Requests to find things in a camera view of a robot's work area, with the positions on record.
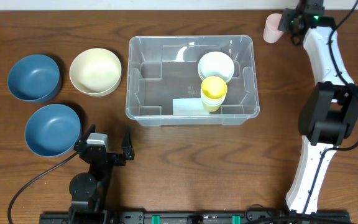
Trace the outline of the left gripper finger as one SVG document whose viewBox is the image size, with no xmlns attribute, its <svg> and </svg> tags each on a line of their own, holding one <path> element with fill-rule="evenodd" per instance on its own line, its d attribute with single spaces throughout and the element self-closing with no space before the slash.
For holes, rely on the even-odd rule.
<svg viewBox="0 0 358 224">
<path fill-rule="evenodd" d="M 96 125 L 92 124 L 89 129 L 80 137 L 74 145 L 74 150 L 76 152 L 84 152 L 88 148 L 88 143 L 86 142 L 91 133 L 96 131 Z"/>
<path fill-rule="evenodd" d="M 123 155 L 125 160 L 134 160 L 135 153 L 131 140 L 131 131 L 127 128 L 126 133 L 124 135 L 124 139 L 122 141 L 121 149 L 123 151 Z"/>
</svg>

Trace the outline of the pink cup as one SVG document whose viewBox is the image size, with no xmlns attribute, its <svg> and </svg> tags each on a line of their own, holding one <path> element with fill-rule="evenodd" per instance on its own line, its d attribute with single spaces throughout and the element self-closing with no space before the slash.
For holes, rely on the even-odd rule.
<svg viewBox="0 0 358 224">
<path fill-rule="evenodd" d="M 281 18 L 282 14 L 279 13 L 273 13 L 266 18 L 263 38 L 267 43 L 275 43 L 283 35 L 283 31 L 278 29 Z"/>
</svg>

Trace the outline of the blue bowl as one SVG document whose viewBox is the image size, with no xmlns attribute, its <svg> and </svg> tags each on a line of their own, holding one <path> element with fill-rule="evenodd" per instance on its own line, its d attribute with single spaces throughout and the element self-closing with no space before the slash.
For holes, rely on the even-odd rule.
<svg viewBox="0 0 358 224">
<path fill-rule="evenodd" d="M 81 135 L 81 121 L 69 106 L 51 104 L 38 109 L 27 121 L 27 147 L 42 157 L 68 154 Z"/>
<path fill-rule="evenodd" d="M 62 87 L 57 63 L 41 54 L 20 59 L 10 70 L 7 87 L 17 99 L 29 103 L 46 103 L 56 97 Z"/>
</svg>

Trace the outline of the cream bowl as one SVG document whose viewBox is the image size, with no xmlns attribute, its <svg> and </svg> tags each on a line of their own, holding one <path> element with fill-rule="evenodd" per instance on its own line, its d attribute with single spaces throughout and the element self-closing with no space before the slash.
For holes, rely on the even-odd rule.
<svg viewBox="0 0 358 224">
<path fill-rule="evenodd" d="M 94 97 L 106 96 L 119 86 L 122 65 L 118 56 L 110 50 L 88 49 L 73 60 L 69 76 L 78 91 Z"/>
</svg>

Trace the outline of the white small bowl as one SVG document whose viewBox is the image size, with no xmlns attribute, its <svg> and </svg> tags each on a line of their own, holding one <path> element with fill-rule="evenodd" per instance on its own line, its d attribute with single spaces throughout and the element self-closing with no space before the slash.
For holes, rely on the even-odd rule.
<svg viewBox="0 0 358 224">
<path fill-rule="evenodd" d="M 230 56 L 222 52 L 209 52 L 198 62 L 198 74 L 202 80 L 216 76 L 228 83 L 234 75 L 235 66 Z"/>
</svg>

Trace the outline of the yellow cup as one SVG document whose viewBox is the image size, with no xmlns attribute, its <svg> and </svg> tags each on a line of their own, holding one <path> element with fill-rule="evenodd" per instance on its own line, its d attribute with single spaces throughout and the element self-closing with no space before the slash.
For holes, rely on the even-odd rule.
<svg viewBox="0 0 358 224">
<path fill-rule="evenodd" d="M 222 78 L 211 76 L 203 80 L 201 91 L 212 97 L 223 96 L 227 93 L 227 84 Z"/>
<path fill-rule="evenodd" d="M 221 105 L 222 105 L 222 102 L 206 102 L 206 101 L 202 101 L 203 103 L 203 107 L 206 111 L 209 111 L 209 112 L 215 112 L 217 111 Z"/>
</svg>

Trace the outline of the cream white cup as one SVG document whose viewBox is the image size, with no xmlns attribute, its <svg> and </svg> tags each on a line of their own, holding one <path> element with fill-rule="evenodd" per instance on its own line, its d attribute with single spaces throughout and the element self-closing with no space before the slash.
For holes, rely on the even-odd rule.
<svg viewBox="0 0 358 224">
<path fill-rule="evenodd" d="M 226 95 L 218 96 L 218 97 L 212 97 L 205 94 L 203 91 L 201 92 L 201 98 L 205 101 L 224 101 Z"/>
</svg>

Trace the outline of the light blue cup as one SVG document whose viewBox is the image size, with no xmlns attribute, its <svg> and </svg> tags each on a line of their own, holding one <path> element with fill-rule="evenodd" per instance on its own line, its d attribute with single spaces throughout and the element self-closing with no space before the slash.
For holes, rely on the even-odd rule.
<svg viewBox="0 0 358 224">
<path fill-rule="evenodd" d="M 201 100 L 204 104 L 206 105 L 210 105 L 210 106 L 216 106 L 216 105 L 221 105 L 224 100 L 225 100 L 226 96 L 222 96 L 220 98 L 214 99 L 214 98 L 208 98 L 206 95 L 201 95 Z"/>
</svg>

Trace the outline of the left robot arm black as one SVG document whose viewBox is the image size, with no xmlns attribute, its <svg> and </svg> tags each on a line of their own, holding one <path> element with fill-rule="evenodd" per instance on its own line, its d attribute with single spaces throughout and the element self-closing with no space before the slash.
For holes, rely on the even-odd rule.
<svg viewBox="0 0 358 224">
<path fill-rule="evenodd" d="M 89 170 L 74 176 L 69 184 L 69 224 L 104 224 L 114 221 L 114 213 L 105 209 L 105 201 L 113 168 L 125 166 L 127 160 L 135 157 L 130 131 L 127 130 L 124 135 L 122 153 L 108 152 L 108 149 L 108 136 L 97 133 L 95 125 L 91 125 L 75 143 L 74 150 L 80 159 L 89 164 Z"/>
</svg>

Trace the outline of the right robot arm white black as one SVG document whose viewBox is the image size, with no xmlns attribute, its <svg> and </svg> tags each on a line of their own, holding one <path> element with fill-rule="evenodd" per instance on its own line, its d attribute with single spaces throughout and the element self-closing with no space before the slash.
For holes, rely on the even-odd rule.
<svg viewBox="0 0 358 224">
<path fill-rule="evenodd" d="M 315 87 L 298 118 L 301 159 L 286 196 L 290 212 L 312 215 L 331 159 L 341 151 L 358 119 L 358 85 L 349 76 L 337 43 L 337 24 L 322 1 L 300 1 L 286 8 L 278 25 L 294 45 L 306 50 Z"/>
</svg>

